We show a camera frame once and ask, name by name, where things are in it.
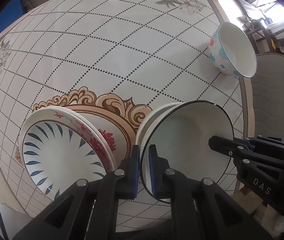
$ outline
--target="ceramic bowl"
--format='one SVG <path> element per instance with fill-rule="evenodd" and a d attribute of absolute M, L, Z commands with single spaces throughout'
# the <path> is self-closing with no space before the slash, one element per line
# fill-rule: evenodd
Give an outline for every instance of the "ceramic bowl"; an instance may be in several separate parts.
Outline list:
<path fill-rule="evenodd" d="M 102 179 L 106 171 L 92 145 L 68 125 L 51 120 L 28 127 L 21 157 L 38 189 L 55 200 L 78 179 Z"/>
<path fill-rule="evenodd" d="M 158 108 L 154 109 L 151 113 L 149 113 L 142 121 L 140 124 L 140 127 L 137 131 L 137 135 L 135 138 L 135 144 L 141 145 L 143 137 L 147 131 L 147 129 L 150 127 L 150 125 L 165 111 L 181 105 L 183 103 L 170 103 L 170 104 L 165 104 L 163 106 L 159 106 Z"/>
<path fill-rule="evenodd" d="M 209 177 L 215 182 L 231 160 L 210 149 L 212 136 L 233 140 L 233 127 L 227 113 L 208 101 L 191 101 L 161 114 L 148 128 L 141 143 L 140 169 L 144 187 L 152 194 L 148 148 L 155 144 L 159 157 L 188 178 Z"/>
<path fill-rule="evenodd" d="M 94 125 L 92 125 L 92 123 L 90 123 L 85 117 L 83 117 L 83 116 L 80 115 L 79 113 L 77 113 L 77 112 L 75 112 L 75 111 L 73 111 L 73 110 L 71 110 L 71 109 L 68 109 L 68 108 L 66 108 L 66 107 L 61 107 L 61 106 L 50 106 L 50 107 L 51 107 L 51 108 L 55 108 L 55 107 L 56 107 L 57 109 L 58 109 L 58 108 L 60 108 L 60 109 L 62 108 L 62 110 L 67 111 L 67 112 L 69 112 L 69 113 L 75 115 L 75 116 L 76 116 L 77 118 L 79 118 L 82 122 L 84 122 L 88 127 L 90 127 L 90 128 L 93 130 L 93 132 L 95 132 L 95 133 L 98 135 L 98 137 L 100 138 L 100 140 L 101 140 L 102 143 L 103 143 L 103 146 L 105 146 L 105 150 L 106 150 L 106 152 L 107 152 L 109 158 L 113 161 L 114 165 L 116 165 L 116 162 L 115 162 L 113 153 L 112 153 L 112 151 L 111 151 L 111 149 L 110 149 L 108 143 L 107 143 L 106 140 L 104 139 L 103 135 L 97 130 L 97 128 L 96 128 Z"/>
<path fill-rule="evenodd" d="M 252 77 L 257 70 L 255 51 L 245 33 L 236 25 L 222 23 L 209 42 L 210 59 L 223 73 Z"/>
<path fill-rule="evenodd" d="M 19 141 L 22 161 L 24 156 L 23 141 L 27 130 L 33 124 L 43 120 L 55 121 L 76 131 L 84 139 L 85 142 L 91 145 L 94 152 L 101 160 L 106 172 L 111 172 L 115 170 L 115 163 L 112 158 L 109 157 L 107 153 L 107 148 L 103 141 L 98 137 L 98 135 L 74 114 L 71 114 L 69 111 L 66 111 L 63 107 L 58 108 L 56 106 L 48 106 L 38 109 L 25 120 L 20 132 Z"/>

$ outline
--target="table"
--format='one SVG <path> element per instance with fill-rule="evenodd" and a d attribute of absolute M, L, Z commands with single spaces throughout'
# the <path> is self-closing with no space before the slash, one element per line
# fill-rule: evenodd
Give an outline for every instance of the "table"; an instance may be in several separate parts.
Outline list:
<path fill-rule="evenodd" d="M 21 208 L 34 217 L 51 202 L 24 169 L 17 140 L 41 107 L 93 115 L 117 163 L 143 118 L 166 103 L 213 101 L 242 138 L 239 79 L 220 73 L 209 57 L 219 24 L 208 0 L 51 0 L 0 38 L 0 169 Z M 230 162 L 219 182 L 230 194 L 235 175 Z M 119 203 L 117 231 L 169 217 L 169 205 L 139 183 L 138 198 Z"/>

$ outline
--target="stack of plates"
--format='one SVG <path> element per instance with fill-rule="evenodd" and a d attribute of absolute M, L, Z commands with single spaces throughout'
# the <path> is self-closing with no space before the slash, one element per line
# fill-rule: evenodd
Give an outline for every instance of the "stack of plates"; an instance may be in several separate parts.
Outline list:
<path fill-rule="evenodd" d="M 116 168 L 100 132 L 64 107 L 48 106 L 33 112 L 24 122 L 19 140 L 28 174 L 51 200 L 78 179 L 98 180 Z"/>

